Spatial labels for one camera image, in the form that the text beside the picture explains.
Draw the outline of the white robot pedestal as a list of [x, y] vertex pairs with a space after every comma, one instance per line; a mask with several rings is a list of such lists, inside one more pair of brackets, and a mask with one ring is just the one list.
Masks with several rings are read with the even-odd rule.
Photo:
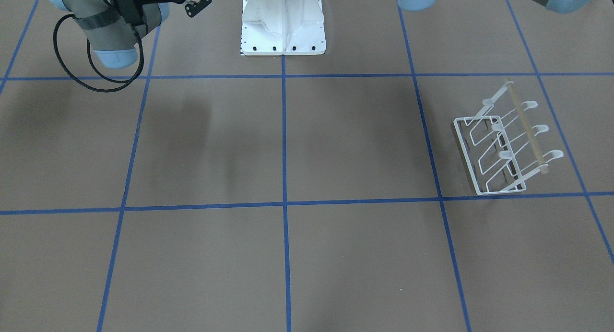
[[243, 0], [241, 54], [323, 55], [322, 0]]

